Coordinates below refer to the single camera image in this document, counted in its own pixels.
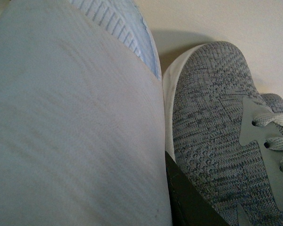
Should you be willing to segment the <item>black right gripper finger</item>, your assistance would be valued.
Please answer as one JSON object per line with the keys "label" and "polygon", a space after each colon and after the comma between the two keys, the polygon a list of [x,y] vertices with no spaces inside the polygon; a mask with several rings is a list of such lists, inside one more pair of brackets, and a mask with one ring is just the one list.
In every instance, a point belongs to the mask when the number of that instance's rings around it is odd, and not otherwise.
{"label": "black right gripper finger", "polygon": [[204,200],[165,153],[166,176],[174,226],[227,226],[228,223]]}

